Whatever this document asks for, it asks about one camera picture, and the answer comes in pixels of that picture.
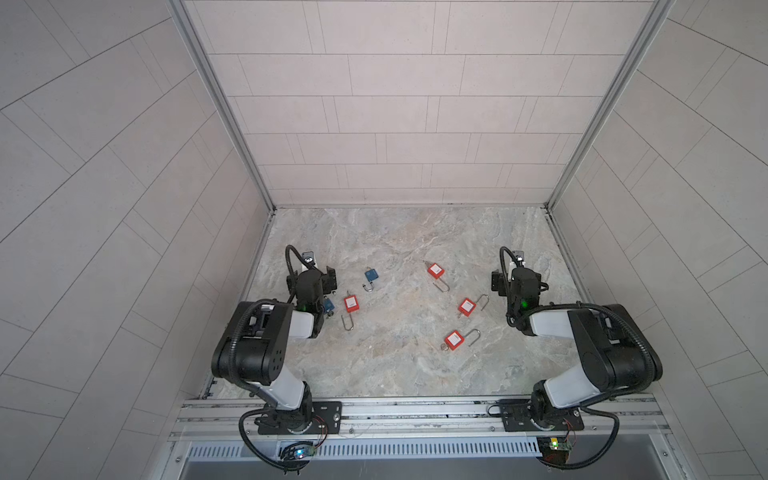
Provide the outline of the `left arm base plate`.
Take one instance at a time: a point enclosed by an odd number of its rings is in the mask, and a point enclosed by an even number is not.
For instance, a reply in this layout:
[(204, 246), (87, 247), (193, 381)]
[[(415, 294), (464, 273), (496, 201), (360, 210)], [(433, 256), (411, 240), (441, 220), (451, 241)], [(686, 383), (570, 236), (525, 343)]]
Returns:
[(297, 410), (277, 410), (263, 414), (254, 423), (259, 435), (320, 435), (338, 434), (343, 403), (340, 401), (313, 401)]

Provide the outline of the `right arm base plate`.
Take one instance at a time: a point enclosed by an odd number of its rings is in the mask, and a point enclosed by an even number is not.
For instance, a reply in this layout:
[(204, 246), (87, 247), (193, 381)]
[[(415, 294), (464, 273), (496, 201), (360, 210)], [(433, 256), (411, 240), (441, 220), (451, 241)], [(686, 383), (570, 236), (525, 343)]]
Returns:
[(577, 408), (559, 409), (546, 400), (502, 399), (487, 409), (500, 418), (506, 432), (582, 431), (584, 422)]

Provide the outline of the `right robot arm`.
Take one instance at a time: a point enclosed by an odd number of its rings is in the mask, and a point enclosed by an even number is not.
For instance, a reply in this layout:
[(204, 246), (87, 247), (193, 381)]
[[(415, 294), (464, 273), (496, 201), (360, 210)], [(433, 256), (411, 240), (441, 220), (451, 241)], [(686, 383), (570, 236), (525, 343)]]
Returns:
[(491, 290), (506, 299), (507, 324), (525, 336), (571, 340), (578, 354), (575, 366), (537, 382), (527, 402), (503, 403), (504, 419), (541, 431), (570, 427), (586, 408), (642, 392), (661, 379), (660, 357), (622, 305), (542, 305), (549, 285), (525, 266), (523, 254), (502, 246), (499, 259)]

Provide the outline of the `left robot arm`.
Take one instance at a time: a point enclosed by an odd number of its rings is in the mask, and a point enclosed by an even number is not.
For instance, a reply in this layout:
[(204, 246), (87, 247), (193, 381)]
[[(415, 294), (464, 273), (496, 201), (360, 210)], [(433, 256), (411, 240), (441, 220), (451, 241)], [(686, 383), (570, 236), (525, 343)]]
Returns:
[(211, 360), (215, 378), (263, 400), (264, 433), (302, 434), (314, 422), (309, 385), (285, 366), (291, 338), (321, 333), (325, 297), (337, 288), (335, 270), (317, 267), (314, 253), (285, 248), (289, 298), (242, 301), (236, 307)]

